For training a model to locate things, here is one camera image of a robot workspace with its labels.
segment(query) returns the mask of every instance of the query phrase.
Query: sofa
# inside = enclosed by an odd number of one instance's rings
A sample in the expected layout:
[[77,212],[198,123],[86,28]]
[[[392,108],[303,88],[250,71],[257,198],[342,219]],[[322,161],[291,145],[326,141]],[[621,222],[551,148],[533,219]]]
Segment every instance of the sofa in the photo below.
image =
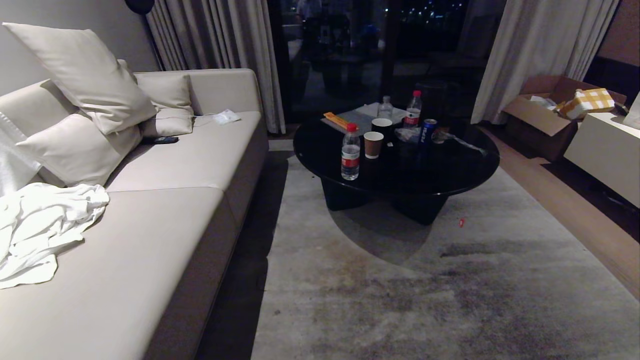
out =
[[[53,280],[0,291],[0,359],[194,357],[268,141],[251,70],[184,73],[196,114],[228,108],[241,120],[135,148],[105,186],[105,213],[58,257]],[[26,136],[75,111],[50,80],[0,97]]]

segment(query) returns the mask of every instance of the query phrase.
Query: table leg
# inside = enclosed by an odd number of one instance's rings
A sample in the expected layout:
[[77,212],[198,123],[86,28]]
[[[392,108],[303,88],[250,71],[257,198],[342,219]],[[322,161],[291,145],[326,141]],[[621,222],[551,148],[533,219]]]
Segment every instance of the table leg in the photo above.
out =
[[422,225],[431,225],[448,198],[448,196],[434,196],[399,199],[393,202],[393,206],[398,212],[413,221]]
[[369,197],[358,191],[350,190],[328,180],[322,180],[326,207],[331,211],[353,209],[363,206]]

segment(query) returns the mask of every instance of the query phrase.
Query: plastic bottle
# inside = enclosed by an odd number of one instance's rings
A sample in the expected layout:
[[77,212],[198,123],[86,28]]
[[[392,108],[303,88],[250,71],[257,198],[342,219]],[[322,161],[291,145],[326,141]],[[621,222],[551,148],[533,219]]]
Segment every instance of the plastic bottle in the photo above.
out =
[[422,109],[422,100],[420,100],[421,95],[422,92],[420,92],[420,90],[413,91],[413,99],[411,99],[409,105],[406,107],[407,114],[403,120],[403,127],[406,129],[418,127],[420,110]]
[[391,118],[393,112],[394,106],[391,105],[391,96],[383,96],[382,104],[378,105],[378,118],[393,120]]
[[342,177],[345,180],[355,180],[360,173],[360,137],[356,131],[358,127],[350,122],[342,139]]

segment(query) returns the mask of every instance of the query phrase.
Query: curtain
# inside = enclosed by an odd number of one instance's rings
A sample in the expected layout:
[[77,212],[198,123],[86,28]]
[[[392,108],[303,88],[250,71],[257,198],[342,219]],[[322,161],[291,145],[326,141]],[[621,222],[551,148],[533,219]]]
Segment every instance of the curtain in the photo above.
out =
[[165,70],[252,69],[270,133],[285,133],[267,0],[156,0],[147,15]]
[[476,98],[471,123],[503,124],[500,111],[527,78],[582,80],[619,0],[508,0]]

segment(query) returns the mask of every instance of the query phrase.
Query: pepsi can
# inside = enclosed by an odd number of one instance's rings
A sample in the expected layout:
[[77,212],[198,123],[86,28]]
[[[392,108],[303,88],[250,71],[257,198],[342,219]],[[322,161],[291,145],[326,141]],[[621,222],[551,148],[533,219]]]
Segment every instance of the pepsi can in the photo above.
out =
[[424,151],[431,145],[431,136],[436,130],[438,122],[433,119],[424,119],[422,129],[420,130],[420,138],[418,139],[418,146]]

